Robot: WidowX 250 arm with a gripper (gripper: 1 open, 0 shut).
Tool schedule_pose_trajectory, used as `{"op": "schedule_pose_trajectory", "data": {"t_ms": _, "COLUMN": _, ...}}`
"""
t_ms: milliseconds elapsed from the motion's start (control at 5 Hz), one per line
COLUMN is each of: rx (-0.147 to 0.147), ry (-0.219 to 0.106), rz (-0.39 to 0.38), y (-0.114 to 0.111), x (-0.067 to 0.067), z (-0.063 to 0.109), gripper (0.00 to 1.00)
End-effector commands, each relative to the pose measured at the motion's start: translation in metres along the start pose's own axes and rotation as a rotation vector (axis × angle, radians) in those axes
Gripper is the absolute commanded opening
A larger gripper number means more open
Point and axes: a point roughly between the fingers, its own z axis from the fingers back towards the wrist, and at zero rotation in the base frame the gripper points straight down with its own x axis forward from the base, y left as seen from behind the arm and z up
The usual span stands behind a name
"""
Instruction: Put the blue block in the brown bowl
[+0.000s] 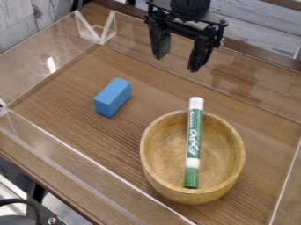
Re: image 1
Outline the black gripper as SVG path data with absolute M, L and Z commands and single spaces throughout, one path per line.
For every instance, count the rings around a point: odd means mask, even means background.
M 219 47 L 228 22 L 208 11 L 210 0 L 148 0 L 148 16 L 167 23 L 172 32 L 194 39 L 187 70 L 198 72 L 207 63 L 212 47 Z M 154 57 L 162 59 L 170 51 L 170 32 L 164 25 L 150 21 L 150 43 Z

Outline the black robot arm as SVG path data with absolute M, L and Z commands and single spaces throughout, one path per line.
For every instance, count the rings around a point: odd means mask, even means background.
M 187 70 L 198 72 L 219 48 L 228 22 L 210 11 L 210 0 L 148 0 L 144 23 L 150 29 L 150 46 L 160 60 L 170 52 L 171 35 L 194 40 Z

